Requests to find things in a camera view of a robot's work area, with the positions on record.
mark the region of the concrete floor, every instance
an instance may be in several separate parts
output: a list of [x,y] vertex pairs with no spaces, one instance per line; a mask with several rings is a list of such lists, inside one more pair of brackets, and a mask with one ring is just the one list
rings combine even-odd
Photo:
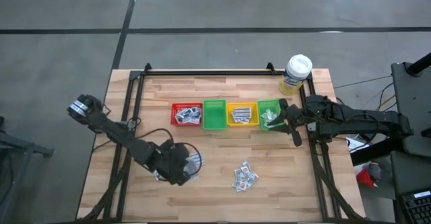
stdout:
[[[0,0],[0,29],[121,28],[129,0]],[[431,0],[136,0],[131,28],[431,26]],[[430,32],[128,35],[121,69],[283,67],[293,55],[329,68],[334,86],[390,75],[391,63],[431,51]],[[94,135],[68,117],[82,93],[103,98],[119,35],[0,35],[0,115],[6,131],[55,148],[35,157],[13,215],[18,223],[73,220]],[[390,78],[340,87],[364,104]],[[390,220],[371,193],[372,219]]]

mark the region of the wooden tabletop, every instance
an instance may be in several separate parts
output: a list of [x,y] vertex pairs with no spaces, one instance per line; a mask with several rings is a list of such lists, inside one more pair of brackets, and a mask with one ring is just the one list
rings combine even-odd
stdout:
[[[109,115],[111,120],[121,118],[129,72],[112,72],[105,101],[112,110]],[[335,100],[329,70],[313,69],[312,74],[317,94]],[[170,125],[172,103],[202,102],[207,99],[257,102],[286,98],[277,88],[279,80],[280,76],[145,77],[139,113],[142,123],[137,127],[136,134],[141,135],[155,128],[167,128],[176,142],[196,146],[202,152],[206,164],[197,180],[190,180],[184,186],[171,186],[166,182],[157,182],[151,173],[133,161],[123,220],[321,221],[305,127],[298,129],[303,144],[295,147],[291,136],[264,132],[259,126],[205,131],[198,126]],[[302,107],[299,95],[289,96],[287,99],[289,105]],[[167,138],[166,133],[160,132],[145,140],[161,144]],[[97,136],[95,146],[106,140],[105,135]],[[334,140],[329,144],[329,155],[336,186],[355,211],[364,216],[347,145],[344,140]],[[114,146],[114,143],[110,143],[92,155],[78,217],[85,216],[106,190]],[[247,191],[236,192],[232,187],[234,170],[244,161],[250,163],[252,170],[260,178]],[[329,192],[325,192],[331,212]]]

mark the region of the cable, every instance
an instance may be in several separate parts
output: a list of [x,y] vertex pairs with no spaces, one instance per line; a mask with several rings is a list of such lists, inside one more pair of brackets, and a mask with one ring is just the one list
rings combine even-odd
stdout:
[[393,98],[395,98],[395,95],[392,95],[391,97],[387,98],[387,99],[382,103],[381,107],[382,107],[382,106],[384,106],[387,102],[389,102],[389,100],[392,100]]
[[11,175],[11,183],[9,184],[9,187],[7,187],[7,190],[6,190],[6,192],[5,192],[5,195],[3,195],[3,197],[2,197],[2,198],[1,198],[1,200],[0,200],[0,206],[1,206],[1,205],[3,204],[3,202],[5,201],[5,199],[6,199],[7,195],[9,194],[9,192],[11,191],[12,186],[13,186],[12,157],[11,157],[11,153],[10,153],[10,152],[7,154],[7,159],[9,160],[9,172],[10,172],[10,175]]
[[343,105],[345,105],[344,102],[340,98],[335,97],[335,99],[337,99],[339,102],[341,102]]
[[[133,120],[133,118],[128,119],[128,121],[126,122],[126,125],[129,125],[129,123],[130,123],[130,121],[131,121],[131,120]],[[136,121],[137,121],[137,122],[139,121],[139,122],[135,125],[135,127],[134,127],[133,129],[131,129],[131,131],[136,130],[137,126],[139,126],[139,125],[141,124],[142,119],[140,119],[139,117],[137,117],[137,118],[136,118]],[[104,142],[104,143],[100,144],[99,146],[97,146],[97,147],[93,148],[92,153],[94,153],[94,152],[95,152],[95,150],[97,150],[97,149],[99,149],[99,148],[101,148],[101,147],[105,146],[106,144],[108,144],[108,143],[110,143],[110,142],[112,142],[112,140],[109,140],[109,141],[107,141],[107,142]]]
[[383,98],[383,93],[385,92],[385,90],[387,89],[387,88],[389,88],[389,86],[391,86],[393,84],[393,82],[392,83],[390,83],[390,84],[388,84],[383,90],[382,90],[382,93],[380,94],[380,100],[378,101],[378,108],[377,108],[377,110],[380,110],[380,107],[382,107],[382,98]]
[[379,92],[377,92],[377,94],[375,94],[374,96],[372,96],[369,100],[367,100],[367,102],[365,102],[365,104],[361,107],[361,109],[364,109],[365,106],[370,103],[375,97],[377,97],[380,93],[382,93],[384,89],[380,90]]
[[360,146],[357,146],[357,147],[354,147],[352,149],[349,149],[349,152],[351,153],[352,151],[355,151],[355,150],[358,150],[360,148],[363,148],[365,145],[369,145],[369,144],[368,143],[364,143],[364,144],[362,144]]
[[334,87],[334,89],[338,89],[340,87],[347,87],[347,86],[351,86],[351,85],[357,85],[359,83],[371,82],[371,81],[378,80],[378,79],[386,79],[387,77],[392,77],[392,75],[384,76],[384,77],[378,77],[378,78],[375,78],[375,79],[369,79],[369,80],[359,81],[359,82],[356,82],[356,83],[349,83],[349,84],[346,84],[346,85],[340,85],[340,86]]
[[346,119],[346,121],[345,122],[348,122],[348,121],[350,121],[351,119],[353,119],[353,117],[355,117],[355,116],[365,116],[365,117],[370,117],[370,118],[372,118],[375,122],[376,122],[376,132],[373,134],[373,136],[370,138],[371,140],[373,140],[373,138],[375,138],[376,137],[376,135],[377,135],[377,131],[379,130],[379,128],[380,128],[380,124],[378,123],[378,120],[377,120],[377,118],[375,118],[374,116],[372,116],[372,115],[370,115],[370,114],[367,114],[367,113],[358,113],[358,114],[352,114],[351,116],[349,116],[347,119]]
[[344,140],[346,140],[346,141],[347,141],[347,146],[348,146],[348,147],[350,146],[350,140],[349,140],[349,139],[347,139],[346,137],[333,137],[333,138],[335,138],[335,139],[344,139]]
[[201,153],[197,150],[197,148],[195,146],[193,146],[190,143],[177,143],[177,144],[188,145],[188,146],[192,147],[196,151],[197,155],[199,156],[199,167],[197,168],[197,170],[194,173],[190,174],[190,176],[194,176],[195,174],[199,173],[199,171],[201,170],[201,167],[202,167],[202,156],[201,156]]
[[319,156],[323,155],[323,151],[328,152],[329,151],[329,146],[328,144],[323,144],[323,142],[321,141],[317,141],[317,143],[321,146],[321,153],[316,153]]
[[155,132],[157,132],[157,131],[159,131],[159,130],[163,130],[163,131],[165,131],[166,133],[168,133],[170,140],[174,143],[174,137],[172,136],[172,134],[170,134],[169,130],[166,130],[165,128],[157,128],[157,129],[151,130],[151,131],[149,131],[148,133],[146,133],[146,134],[144,134],[144,135],[141,135],[141,136],[135,137],[135,139],[141,139],[141,138],[146,137],[146,136],[148,136],[148,135],[150,135],[150,134],[152,134],[152,133],[155,133]]
[[385,111],[387,111],[387,110],[391,109],[391,108],[392,108],[392,107],[394,107],[396,104],[397,104],[397,103],[395,102],[392,106],[389,106],[388,108],[384,109],[383,111],[385,112]]
[[110,142],[112,142],[112,140],[109,140],[109,141],[107,141],[107,142],[105,142],[105,143],[102,143],[102,144],[100,144],[99,146],[97,146],[97,147],[93,148],[92,153],[94,153],[94,152],[95,152],[95,150],[97,150],[97,149],[99,149],[99,148],[101,148],[101,147],[105,146],[106,144],[108,144],[108,143],[110,143]]

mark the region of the small part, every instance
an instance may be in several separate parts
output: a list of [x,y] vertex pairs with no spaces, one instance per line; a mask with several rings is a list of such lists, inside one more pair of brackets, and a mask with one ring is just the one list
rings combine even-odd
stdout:
[[184,108],[175,114],[175,120],[179,124],[199,124],[202,110],[199,107]]
[[235,108],[231,114],[235,123],[250,123],[251,108]]
[[261,116],[264,122],[264,126],[266,126],[267,128],[273,127],[273,126],[268,126],[268,122],[271,122],[277,118],[276,113],[272,112],[270,109],[267,109],[265,113],[263,113]]
[[242,167],[235,170],[235,182],[232,184],[237,192],[250,188],[258,179],[258,175],[251,171],[248,162],[243,162]]

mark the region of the black cable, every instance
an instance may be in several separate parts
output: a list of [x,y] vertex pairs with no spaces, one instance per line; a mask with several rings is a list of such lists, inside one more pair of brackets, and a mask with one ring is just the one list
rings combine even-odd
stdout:
[[352,148],[352,149],[349,149],[349,152],[351,153],[352,151],[355,151],[355,150],[358,150],[358,149],[360,149],[360,148],[363,148],[364,146],[366,146],[366,145],[369,145],[368,143],[364,143],[364,144],[362,144],[362,145],[360,145],[360,146],[357,146],[357,147],[354,147],[354,148]]
[[351,116],[349,116],[345,122],[350,121],[351,119],[353,119],[353,117],[355,116],[369,116],[370,118],[372,118],[375,122],[376,122],[376,132],[373,134],[373,136],[371,137],[371,139],[373,140],[373,138],[375,138],[375,136],[377,135],[377,131],[380,128],[380,124],[378,123],[377,118],[375,118],[373,115],[367,114],[367,113],[358,113],[358,114],[352,114]]
[[371,82],[371,81],[378,80],[378,79],[386,79],[387,77],[392,77],[392,75],[388,75],[388,76],[384,76],[384,77],[378,77],[378,78],[375,78],[375,79],[369,79],[369,80],[365,80],[365,81],[359,81],[359,82],[356,82],[356,83],[349,83],[349,84],[346,84],[346,85],[335,86],[334,89],[338,89],[340,87],[351,86],[351,85],[357,85],[357,84],[360,84],[360,83]]
[[385,92],[385,90],[387,89],[387,88],[389,88],[389,86],[391,86],[393,84],[393,82],[392,83],[390,83],[390,84],[388,84],[383,90],[382,90],[382,93],[380,94],[380,100],[378,101],[378,108],[377,108],[377,110],[380,110],[380,107],[382,107],[382,98],[383,98],[383,93]]
[[352,115],[350,115],[349,117],[347,117],[347,118],[344,120],[344,122],[343,122],[343,123],[347,123],[347,122],[351,121],[353,118],[355,118],[355,117],[357,117],[357,116],[364,116],[364,115],[367,115],[367,113],[356,113],[356,114],[352,114]]
[[346,140],[346,141],[347,141],[347,146],[348,146],[348,147],[350,146],[350,140],[349,140],[349,139],[347,139],[347,138],[345,138],[345,137],[333,137],[333,138],[335,138],[335,139],[343,139],[343,140]]
[[397,104],[397,103],[395,102],[392,106],[389,106],[388,108],[384,109],[383,111],[385,112],[385,111],[387,111],[387,110],[391,109],[391,108],[392,108],[392,107],[394,107],[396,104]]
[[174,143],[174,137],[172,136],[172,134],[170,134],[169,130],[166,130],[165,128],[157,128],[157,129],[151,130],[151,131],[149,131],[148,133],[146,133],[144,135],[136,137],[136,139],[141,139],[141,138],[146,137],[146,136],[148,136],[148,135],[150,135],[152,133],[155,133],[155,132],[157,132],[159,130],[163,130],[166,133],[168,133],[170,140]]
[[[127,121],[127,123],[126,123],[126,124],[128,125],[128,124],[129,124],[129,122],[130,122],[131,120],[133,120],[133,118],[128,119],[128,121]],[[137,121],[137,122],[139,121],[139,122],[135,125],[135,127],[134,127],[133,129],[131,129],[131,131],[136,130],[137,126],[139,126],[139,125],[141,124],[142,119],[140,119],[139,117],[137,117],[137,118],[136,118],[136,121]],[[105,143],[102,143],[102,144],[100,144],[99,146],[97,146],[97,147],[93,148],[92,153],[94,153],[94,152],[95,152],[95,150],[97,150],[97,149],[99,149],[99,148],[101,148],[101,147],[105,146],[106,144],[108,144],[108,143],[110,143],[110,142],[112,142],[112,140],[109,140],[109,141],[107,141],[107,142],[105,142]]]
[[321,146],[322,153],[317,153],[317,155],[322,156],[323,155],[323,151],[325,151],[325,152],[329,151],[329,146],[328,146],[328,144],[323,144],[320,141],[318,143]]
[[335,97],[335,99],[337,99],[339,102],[341,102],[343,105],[345,105],[344,102],[340,98]]
[[6,190],[6,192],[5,192],[5,195],[3,195],[3,197],[1,198],[1,201],[0,201],[0,206],[3,204],[3,202],[5,201],[5,199],[6,199],[6,197],[7,197],[7,195],[9,194],[9,192],[11,191],[11,189],[12,189],[12,186],[13,186],[13,169],[12,169],[12,157],[11,157],[11,153],[9,152],[8,154],[7,154],[7,159],[9,160],[9,172],[10,172],[10,178],[11,178],[11,183],[9,184],[9,187],[7,187],[7,190]]
[[97,146],[97,147],[93,148],[92,153],[94,153],[94,152],[95,152],[95,150],[97,150],[97,149],[99,149],[99,148],[101,148],[101,147],[105,146],[106,144],[108,144],[108,143],[110,143],[110,142],[112,142],[112,140],[109,140],[109,141],[107,141],[107,142],[105,142],[105,143],[102,143],[102,144],[100,144],[99,146]]
[[195,174],[199,173],[199,171],[202,168],[202,156],[201,156],[201,153],[197,150],[197,148],[195,146],[193,146],[190,143],[177,143],[177,144],[188,145],[188,146],[192,147],[196,151],[197,155],[199,156],[199,167],[197,168],[197,170],[194,173],[190,174],[190,176],[194,176]]

